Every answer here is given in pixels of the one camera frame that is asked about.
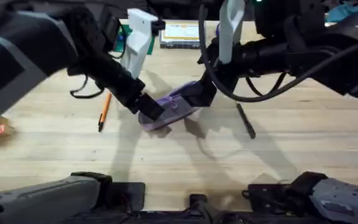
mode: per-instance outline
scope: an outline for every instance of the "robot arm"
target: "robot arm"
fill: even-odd
[[[207,47],[204,20],[210,1],[203,2],[199,14],[201,58],[198,63],[203,63],[206,71],[196,85],[181,90],[191,106],[210,106],[217,89],[236,101],[260,102],[284,93],[307,78],[339,94],[358,98],[358,13],[325,27],[319,0],[255,0],[257,32],[265,38],[241,44],[238,17],[244,11],[243,0],[226,0],[219,24],[224,34]],[[295,79],[258,97],[233,93],[238,80],[246,78],[260,95],[250,78],[277,72],[289,73]]]
[[[32,4],[20,5],[26,10],[17,10],[12,3],[10,6],[10,10],[0,13],[0,114],[63,68],[68,68],[70,75],[91,77],[132,113],[140,110],[151,119],[162,113],[163,109],[142,93],[145,85],[137,78],[146,52],[139,52],[129,43],[124,58],[131,54],[133,60],[125,59],[126,67],[113,60],[108,54],[111,49],[106,47],[114,45],[114,39],[109,38],[105,29],[110,24],[99,27],[87,7],[65,5],[35,12],[28,10],[36,8]],[[161,21],[138,9],[129,11],[134,19],[148,19],[149,23],[143,27],[133,28],[135,34],[139,32],[137,29],[144,32],[148,29],[149,36],[143,44],[149,46],[152,23]]]
[[[242,194],[255,212],[358,223],[358,185],[324,174],[305,172],[292,184],[250,184]]]

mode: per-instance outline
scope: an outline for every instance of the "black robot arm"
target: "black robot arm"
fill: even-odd
[[[307,78],[313,78],[342,95],[358,98],[358,13],[326,27],[324,11],[316,0],[255,1],[257,32],[265,38],[244,45],[234,43],[230,63],[222,63],[220,39],[206,47],[204,19],[208,4],[200,6],[201,58],[206,71],[197,85],[186,87],[182,95],[190,105],[210,106],[216,89],[241,102],[260,102],[284,93]],[[257,97],[233,93],[238,80],[246,78],[257,95],[250,78],[272,73],[289,73],[295,79]]]
[[[108,46],[114,39],[106,37],[84,4],[35,12],[33,4],[13,3],[0,12],[0,114],[44,79],[68,68],[69,75],[85,74],[110,90],[132,113],[159,117],[163,109],[142,93],[141,80],[111,58]]]

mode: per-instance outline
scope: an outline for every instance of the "pen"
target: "pen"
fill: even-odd
[[[100,114],[100,118],[99,118],[99,122],[98,122],[98,130],[99,130],[99,132],[101,132],[102,129],[103,129],[103,124],[104,124],[104,120],[106,120],[106,115],[107,115],[107,110],[109,109],[110,100],[111,100],[111,93],[109,93],[107,95],[106,102],[104,102],[103,111]]]
[[[240,117],[242,119],[242,122],[244,123],[246,129],[247,129],[247,132],[249,134],[249,137],[251,139],[254,139],[256,137],[256,132],[254,130],[254,127],[252,127],[252,124],[251,122],[249,122],[248,118],[247,118],[247,115],[244,113],[244,110],[242,109],[242,106],[241,104],[239,104],[238,102],[236,102],[236,107],[237,107],[237,110],[239,111],[240,113]]]

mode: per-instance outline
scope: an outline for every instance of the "black cable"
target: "black cable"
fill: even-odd
[[[76,94],[75,94],[75,93],[78,93],[79,91],[81,91],[81,90],[86,86],[86,84],[87,84],[87,82],[88,82],[88,76],[87,76],[87,74],[84,74],[84,75],[85,75],[85,81],[84,81],[84,83],[82,84],[81,88],[79,88],[79,89],[77,89],[77,90],[70,90],[70,95],[71,95],[72,97],[76,98],[76,99],[86,99],[86,100],[88,100],[88,99],[95,98],[95,97],[99,96],[100,94],[102,94],[103,91],[104,91],[104,88],[101,88],[101,87],[99,87],[99,86],[98,86],[98,88],[99,88],[99,91],[98,91],[98,92],[93,93],[93,94],[90,94],[90,95],[88,95],[88,96],[76,95]]]
[[[348,56],[349,54],[358,51],[358,45],[349,47],[348,49],[343,50],[342,52],[339,52],[338,54],[333,55],[332,57],[326,59],[325,61],[317,64],[316,66],[314,66],[313,68],[311,68],[307,72],[305,72],[304,74],[300,75],[296,79],[294,79],[291,82],[287,83],[285,86],[275,90],[274,92],[268,93],[266,95],[257,96],[257,97],[237,96],[237,95],[231,93],[218,80],[218,78],[216,77],[216,75],[215,75],[215,73],[213,71],[213,68],[209,64],[209,60],[208,60],[208,57],[207,57],[207,54],[206,54],[205,27],[204,27],[205,17],[206,17],[207,13],[208,13],[208,10],[206,9],[206,6],[204,4],[201,4],[200,13],[199,13],[199,20],[198,20],[198,31],[199,31],[199,34],[200,34],[200,46],[201,46],[201,58],[202,58],[203,63],[205,65],[207,74],[212,79],[212,81],[215,84],[216,88],[219,91],[221,91],[223,94],[225,94],[227,97],[229,97],[229,98],[231,98],[233,100],[236,100],[236,101],[245,102],[245,103],[255,103],[255,102],[261,102],[261,101],[269,100],[269,99],[271,99],[271,98],[273,98],[275,96],[278,96],[278,95],[288,91],[289,89],[293,88],[297,84],[301,83],[303,80],[311,77],[315,73],[320,72],[322,69],[326,68],[328,65],[332,64],[333,62],[336,62],[336,61],[342,59],[343,57]]]
[[[119,25],[120,25],[120,27],[121,27],[121,30],[122,30],[122,36],[123,36],[123,43],[124,43],[124,46],[122,47],[122,53],[121,53],[121,55],[120,56],[118,56],[118,57],[116,57],[116,56],[114,56],[114,55],[112,55],[111,57],[112,58],[115,58],[115,59],[121,59],[123,56],[124,56],[124,54],[125,54],[125,49],[126,49],[126,45],[127,45],[127,33],[125,32],[125,29],[124,29],[124,26],[121,24],[121,22],[118,20],[118,22],[119,22]]]
[[[274,84],[274,86],[272,87],[272,89],[268,92],[268,93],[272,93],[275,90],[278,90],[278,88],[280,88],[281,84],[284,81],[285,76],[287,75],[286,72],[281,73],[281,75],[277,78],[276,83]],[[252,80],[249,77],[246,77],[246,81],[249,85],[249,88],[258,96],[263,96],[264,94],[262,94],[258,89],[256,89],[255,85],[252,83]]]

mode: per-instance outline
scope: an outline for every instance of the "orange pen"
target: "orange pen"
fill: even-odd
[[[111,93],[107,94],[106,102],[104,102],[103,112],[100,114],[99,123],[98,123],[99,132],[101,132],[103,129],[103,124],[104,124],[104,120],[106,120],[106,115],[107,115],[107,110],[109,109],[110,100],[111,100]]]

